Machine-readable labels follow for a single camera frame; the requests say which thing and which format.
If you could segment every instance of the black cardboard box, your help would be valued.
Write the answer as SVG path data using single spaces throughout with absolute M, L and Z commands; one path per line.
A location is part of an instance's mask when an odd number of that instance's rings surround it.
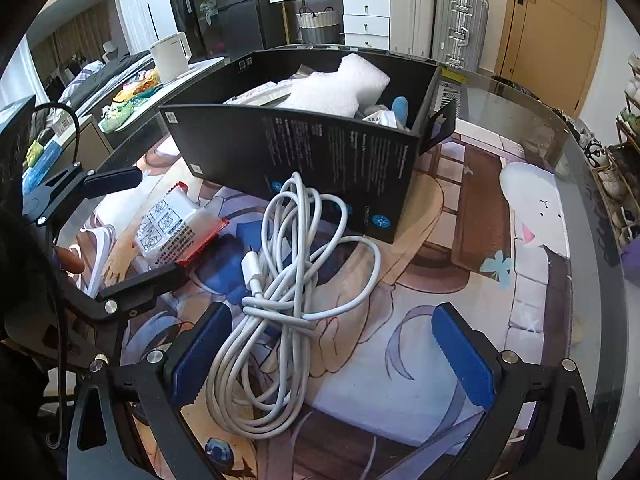
M 296 48 L 254 52 L 162 106 L 191 172 L 270 200 L 291 173 L 299 171 L 306 186 L 347 203 L 350 229 L 392 243 L 417 157 L 455 128 L 455 102 L 431 114 L 440 70 L 435 64 L 358 53 L 391 79 L 381 104 L 391 108 L 395 97 L 407 97 L 411 132 L 325 114 L 221 104 L 267 81 L 289 78 L 301 64 L 334 72 L 348 54 Z M 431 139 L 438 115 L 447 120 L 439 125 L 438 138 Z M 337 223 L 338 209 L 325 208 L 323 218 Z

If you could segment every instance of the white cable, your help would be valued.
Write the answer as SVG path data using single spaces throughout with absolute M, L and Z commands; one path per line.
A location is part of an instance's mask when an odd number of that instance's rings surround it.
M 323 201 L 338 205 L 340 223 L 331 241 L 311 254 Z M 223 430 L 252 439 L 271 438 L 285 431 L 298 416 L 305 400 L 311 366 L 309 338 L 316 322 L 356 308 L 375 288 L 382 263 L 380 249 L 375 242 L 361 236 L 343 237 L 347 216 L 343 200 L 307 189 L 298 173 L 284 183 L 280 193 L 267 206 L 262 220 L 260 256 L 251 251 L 242 260 L 244 282 L 252 292 L 252 297 L 242 300 L 245 318 L 222 345 L 207 377 L 207 408 Z M 286 267 L 285 238 L 292 250 L 292 263 Z M 312 312 L 318 269 L 339 244 L 348 242 L 366 244 L 374 254 L 373 271 L 367 285 L 348 303 L 323 312 Z M 273 384 L 256 396 L 249 383 L 249 356 L 269 325 L 282 327 L 278 373 Z M 255 420 L 245 418 L 239 410 L 249 406 L 261 410 L 264 415 Z

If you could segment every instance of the white electric kettle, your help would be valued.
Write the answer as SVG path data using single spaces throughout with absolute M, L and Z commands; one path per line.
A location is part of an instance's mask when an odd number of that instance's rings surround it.
M 167 84 L 189 70 L 191 49 L 184 32 L 178 32 L 149 47 L 160 73 L 160 81 Z

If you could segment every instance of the anime desk mat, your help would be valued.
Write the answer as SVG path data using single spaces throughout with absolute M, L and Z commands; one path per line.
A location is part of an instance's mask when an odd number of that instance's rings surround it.
M 322 320 L 312 341 L 311 378 L 295 424 L 271 440 L 221 430 L 206 409 L 204 389 L 182 415 L 227 478 L 260 480 L 421 478 L 446 465 L 481 418 L 431 335 L 434 307 L 451 302 L 498 349 L 523 360 L 556 364 L 571 343 L 570 263 L 554 176 L 525 162 L 521 146 L 495 136 L 469 137 L 424 154 L 396 243 L 381 244 L 378 286 L 360 307 Z M 190 282 L 158 299 L 130 322 L 122 364 L 167 348 L 212 301 L 237 324 L 244 287 L 241 259 L 260 247 L 266 207 L 243 193 L 195 178 L 171 137 L 137 162 L 142 183 L 106 197 L 71 249 L 86 263 L 78 286 L 95 295 L 148 269 L 133 243 L 144 213 L 178 181 L 189 197 L 230 223 L 191 272 Z M 318 244 L 329 238 L 324 225 Z M 316 308 L 354 298 L 368 280 L 372 256 L 340 245 L 320 270 Z M 254 352 L 254 378 L 269 384 L 277 333 Z M 525 405 L 510 446 L 524 438 L 533 406 Z M 160 478 L 172 479 L 151 430 L 136 422 Z M 507 471 L 498 463 L 495 473 Z

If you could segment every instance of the human hand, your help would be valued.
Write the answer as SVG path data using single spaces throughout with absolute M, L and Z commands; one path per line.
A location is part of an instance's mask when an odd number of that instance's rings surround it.
M 60 260 L 62 270 L 66 270 L 71 274 L 82 274 L 84 272 L 84 261 L 76 256 L 74 252 L 62 247 L 56 247 L 56 254 Z

